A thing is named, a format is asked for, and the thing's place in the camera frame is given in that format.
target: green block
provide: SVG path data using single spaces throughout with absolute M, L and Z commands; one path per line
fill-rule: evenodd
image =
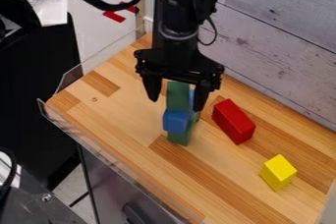
M 189 120 L 189 123 L 187 125 L 186 132 L 183 135 L 168 132 L 168 140 L 170 142 L 174 142 L 183 146 L 188 146 L 192 134 L 193 125 L 198 120 L 198 118 L 199 113 L 193 112 L 191 119 Z
M 169 82 L 167 88 L 167 110 L 189 111 L 189 85 Z

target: yellow block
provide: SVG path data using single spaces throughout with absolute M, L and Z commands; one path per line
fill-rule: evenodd
M 292 182 L 298 170 L 281 154 L 263 164 L 260 176 L 276 192 Z

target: wooden wall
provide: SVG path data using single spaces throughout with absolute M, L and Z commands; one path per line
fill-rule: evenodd
M 219 0 L 201 51 L 228 74 L 336 130 L 336 0 Z M 209 26 L 204 40 L 213 36 Z

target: floor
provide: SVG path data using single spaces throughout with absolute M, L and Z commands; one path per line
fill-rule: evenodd
M 65 204 L 69 205 L 74 200 L 87 192 L 82 165 L 79 165 L 53 193 Z M 85 197 L 72 209 L 87 224 L 96 224 L 89 196 Z

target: wooden table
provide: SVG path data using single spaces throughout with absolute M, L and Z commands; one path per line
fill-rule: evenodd
M 120 168 L 194 222 L 314 223 L 336 178 L 336 134 L 225 76 L 190 145 L 172 144 L 162 130 L 165 91 L 151 102 L 134 70 L 133 52 L 149 46 L 146 35 L 47 104 L 89 136 L 78 134 L 96 153 L 122 161 Z M 225 98 L 257 124 L 253 139 L 239 146 L 211 120 L 213 105 Z M 274 193 L 258 173 L 279 153 L 299 173 Z

